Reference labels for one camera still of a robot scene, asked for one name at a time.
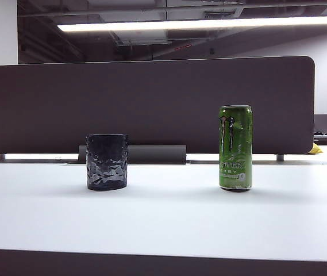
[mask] monster logo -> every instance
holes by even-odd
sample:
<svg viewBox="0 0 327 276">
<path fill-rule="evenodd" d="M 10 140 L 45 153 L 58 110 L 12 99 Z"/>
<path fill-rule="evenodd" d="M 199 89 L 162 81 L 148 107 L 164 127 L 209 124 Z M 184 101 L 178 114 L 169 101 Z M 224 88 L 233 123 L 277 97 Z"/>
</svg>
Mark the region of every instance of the monster logo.
<svg viewBox="0 0 327 276">
<path fill-rule="evenodd" d="M 230 133 L 230 144 L 229 144 L 229 150 L 232 150 L 232 144 L 233 144 L 233 124 L 234 124 L 234 118 L 233 117 L 228 117 L 226 118 L 225 116 L 222 116 L 220 118 L 221 121 L 221 133 L 222 133 L 222 140 L 221 140 L 221 144 L 222 144 L 222 153 L 224 154 L 225 152 L 225 122 L 229 123 L 228 126 L 228 131 Z"/>
</svg>

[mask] ceiling light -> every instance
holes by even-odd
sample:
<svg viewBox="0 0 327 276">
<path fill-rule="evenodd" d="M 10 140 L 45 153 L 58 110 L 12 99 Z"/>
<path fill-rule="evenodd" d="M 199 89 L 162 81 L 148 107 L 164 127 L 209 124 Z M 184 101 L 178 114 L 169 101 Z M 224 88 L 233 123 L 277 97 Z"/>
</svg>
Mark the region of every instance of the ceiling light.
<svg viewBox="0 0 327 276">
<path fill-rule="evenodd" d="M 227 20 L 184 20 L 184 21 L 147 21 L 116 22 L 101 24 L 58 25 L 64 32 L 95 32 L 122 30 L 178 30 L 178 29 L 221 29 L 232 27 L 326 25 L 327 16 L 286 17 L 286 18 L 247 18 Z"/>
</svg>

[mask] textured glass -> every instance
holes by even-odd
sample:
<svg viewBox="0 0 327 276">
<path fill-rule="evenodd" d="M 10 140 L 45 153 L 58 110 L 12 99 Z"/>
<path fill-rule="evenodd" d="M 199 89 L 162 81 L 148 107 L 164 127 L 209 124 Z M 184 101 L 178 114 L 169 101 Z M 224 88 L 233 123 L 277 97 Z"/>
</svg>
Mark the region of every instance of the textured glass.
<svg viewBox="0 0 327 276">
<path fill-rule="evenodd" d="M 88 135 L 86 155 L 88 189 L 126 187 L 128 135 Z"/>
</svg>

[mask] energy drink can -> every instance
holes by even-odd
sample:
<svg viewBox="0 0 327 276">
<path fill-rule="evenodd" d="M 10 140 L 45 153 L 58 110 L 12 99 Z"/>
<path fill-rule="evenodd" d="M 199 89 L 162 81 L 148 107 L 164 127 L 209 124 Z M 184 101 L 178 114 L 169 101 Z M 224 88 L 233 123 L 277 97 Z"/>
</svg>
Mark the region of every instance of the energy drink can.
<svg viewBox="0 0 327 276">
<path fill-rule="evenodd" d="M 253 114 L 249 105 L 222 106 L 220 123 L 220 187 L 247 191 L 251 184 Z"/>
</svg>

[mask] exposed ceiling pipe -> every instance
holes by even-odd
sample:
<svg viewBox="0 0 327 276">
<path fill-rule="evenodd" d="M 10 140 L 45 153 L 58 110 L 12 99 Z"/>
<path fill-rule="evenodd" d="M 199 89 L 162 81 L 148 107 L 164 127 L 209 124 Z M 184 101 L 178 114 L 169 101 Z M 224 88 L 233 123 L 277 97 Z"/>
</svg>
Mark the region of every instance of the exposed ceiling pipe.
<svg viewBox="0 0 327 276">
<path fill-rule="evenodd" d="M 239 0 L 239 4 L 246 4 L 246 0 Z M 230 18 L 239 18 L 241 14 L 243 13 L 244 8 L 243 7 L 238 7 L 234 13 L 230 16 Z"/>
<path fill-rule="evenodd" d="M 62 60 L 62 57 L 64 56 L 64 53 L 60 52 L 59 50 L 57 50 L 53 46 L 51 46 L 48 43 L 44 42 L 43 40 L 39 39 L 34 34 L 28 32 L 26 30 L 23 30 L 23 31 L 21 31 L 21 35 L 23 36 L 22 41 L 25 41 L 25 44 L 26 44 L 27 41 L 32 40 L 32 41 L 36 42 L 39 45 L 39 48 L 47 49 L 49 52 L 52 52 L 54 55 L 56 55 L 58 59 Z"/>
<path fill-rule="evenodd" d="M 27 57 L 33 59 L 33 62 L 35 63 L 58 63 L 60 62 L 57 59 L 52 59 L 49 57 L 46 57 L 44 55 L 39 54 L 38 52 L 34 51 L 33 49 L 26 49 L 26 51 L 19 51 L 19 60 L 21 63 L 29 63 L 27 61 Z"/>
<path fill-rule="evenodd" d="M 19 14 L 19 17 L 39 17 L 39 16 L 80 16 L 88 14 L 106 14 L 106 13 L 128 13 L 128 12 L 171 12 L 171 11 L 188 11 L 202 9 L 248 9 L 258 7 L 302 7 L 302 6 L 327 6 L 327 1 L 303 1 L 303 2 L 274 2 L 274 3 L 257 3 L 257 4 L 223 4 L 223 5 L 201 5 L 201 6 L 178 6 L 178 7 L 137 7 L 130 9 L 95 9 L 95 10 L 76 10 L 76 11 L 58 11 Z"/>
<path fill-rule="evenodd" d="M 32 52 L 39 53 L 39 56 L 42 56 L 45 61 L 47 61 L 46 57 L 50 58 L 49 60 L 53 60 L 53 62 L 61 62 L 63 60 L 62 56 L 59 56 L 55 54 L 54 52 L 50 51 L 46 47 L 42 47 L 40 44 L 30 40 L 30 39 L 24 39 L 21 43 L 22 48 L 24 47 L 24 52 L 28 52 L 29 50 L 34 50 Z"/>
</svg>

